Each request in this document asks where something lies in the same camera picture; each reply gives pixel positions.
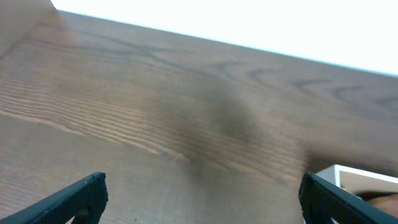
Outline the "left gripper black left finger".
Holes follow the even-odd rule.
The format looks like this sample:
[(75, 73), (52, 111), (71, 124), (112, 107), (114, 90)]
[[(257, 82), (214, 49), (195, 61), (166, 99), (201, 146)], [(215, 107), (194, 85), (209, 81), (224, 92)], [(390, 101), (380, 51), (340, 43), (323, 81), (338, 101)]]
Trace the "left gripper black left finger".
[(1, 223), (40, 224), (99, 223), (108, 202), (106, 174), (95, 172), (1, 219)]

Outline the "white cardboard box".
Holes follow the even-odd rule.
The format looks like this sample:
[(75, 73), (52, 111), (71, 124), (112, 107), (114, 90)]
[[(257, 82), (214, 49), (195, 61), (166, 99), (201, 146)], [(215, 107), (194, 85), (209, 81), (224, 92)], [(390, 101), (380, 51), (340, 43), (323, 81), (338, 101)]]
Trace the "white cardboard box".
[(397, 193), (397, 177), (341, 165), (332, 165), (316, 173), (317, 176), (350, 193)]

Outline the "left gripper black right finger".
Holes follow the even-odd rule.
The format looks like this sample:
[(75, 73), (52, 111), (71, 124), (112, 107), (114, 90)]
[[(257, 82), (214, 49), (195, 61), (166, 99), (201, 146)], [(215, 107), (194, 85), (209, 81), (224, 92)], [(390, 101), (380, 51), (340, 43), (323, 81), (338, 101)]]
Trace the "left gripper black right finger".
[(397, 217), (314, 173), (303, 175), (298, 199), (306, 224), (397, 224)]

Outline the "brown plush toy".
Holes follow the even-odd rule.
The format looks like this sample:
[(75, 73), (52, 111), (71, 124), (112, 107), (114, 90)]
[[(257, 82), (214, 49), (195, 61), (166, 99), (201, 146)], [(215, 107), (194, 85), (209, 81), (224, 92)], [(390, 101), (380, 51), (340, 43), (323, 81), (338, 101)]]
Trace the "brown plush toy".
[(357, 193), (357, 196), (372, 206), (397, 217), (397, 192), (366, 191)]

